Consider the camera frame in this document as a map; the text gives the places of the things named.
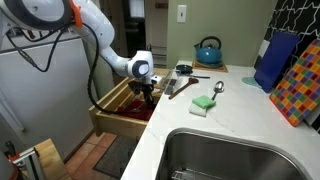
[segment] wooden drawer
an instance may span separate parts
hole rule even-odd
[[[169,72],[169,70],[163,69],[161,73],[155,71],[157,75],[164,75]],[[105,95],[98,104],[104,109],[114,111],[118,107],[128,103],[134,96],[133,92],[128,86],[128,83],[132,81],[132,78],[126,78],[121,83],[119,83],[115,88],[113,88],[107,95]],[[155,102],[158,102],[162,93],[153,93]],[[97,136],[100,136],[103,132],[112,133],[116,135],[122,135],[131,137],[134,139],[140,139],[145,127],[148,122],[129,118],[117,114],[105,114],[100,110],[92,106],[89,109],[91,120],[95,129]]]

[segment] terracotta tile floor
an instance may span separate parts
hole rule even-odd
[[[103,133],[100,137],[97,137],[95,133],[93,133],[66,163],[72,179],[115,180],[92,168],[116,137],[116,135],[108,133]]]

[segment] stainless steel sink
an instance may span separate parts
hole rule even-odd
[[[169,134],[156,179],[311,178],[294,157],[279,148],[183,128]]]

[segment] blue kettle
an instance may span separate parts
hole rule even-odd
[[[215,40],[218,42],[218,47],[214,48],[212,44],[203,47],[203,43],[207,40]],[[204,38],[199,44],[194,45],[197,51],[197,61],[204,64],[217,64],[221,62],[222,53],[221,41],[215,36],[208,36]]]

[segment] kitchen counter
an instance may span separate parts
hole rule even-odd
[[[191,64],[179,61],[179,64]],[[172,100],[162,95],[122,179],[155,179],[168,134],[177,128],[212,132],[276,146],[304,166],[313,179],[320,178],[320,135],[301,123],[292,127],[269,100],[269,94],[242,83],[242,77],[252,77],[253,68],[227,66],[229,73],[194,70],[194,75],[210,76],[199,79]],[[224,81],[225,91],[216,97],[217,105],[207,117],[189,113],[192,98],[212,97],[213,87]],[[180,86],[188,77],[179,78]]]

